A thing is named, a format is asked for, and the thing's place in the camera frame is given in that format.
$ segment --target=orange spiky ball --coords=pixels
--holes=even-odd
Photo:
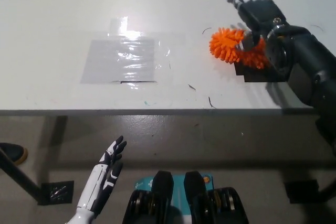
[[[240,29],[219,28],[209,42],[211,54],[230,64],[241,62],[255,69],[268,68],[270,63],[264,54],[264,40],[261,39],[259,44],[249,52],[236,50],[235,45],[244,38],[244,32]]]

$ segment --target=plastic sheet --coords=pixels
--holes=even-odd
[[[127,17],[114,19],[108,33],[93,38],[81,83],[157,82],[168,68],[170,49],[160,38],[127,30]]]

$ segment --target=black shoe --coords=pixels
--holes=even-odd
[[[23,163],[28,157],[28,150],[17,144],[0,143],[0,148],[16,165]]]

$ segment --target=robotic arm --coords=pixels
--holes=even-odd
[[[251,32],[237,48],[266,42],[266,57],[295,95],[323,116],[336,116],[336,57],[307,29],[292,26],[272,0],[227,0]]]
[[[122,169],[122,163],[116,163],[127,144],[122,141],[123,136],[115,140],[93,168],[78,201],[76,214],[68,224],[91,224],[101,213]]]

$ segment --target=transparent tape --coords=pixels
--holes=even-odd
[[[113,19],[107,33],[92,36],[81,83],[172,82],[174,36],[127,30],[127,20]]]

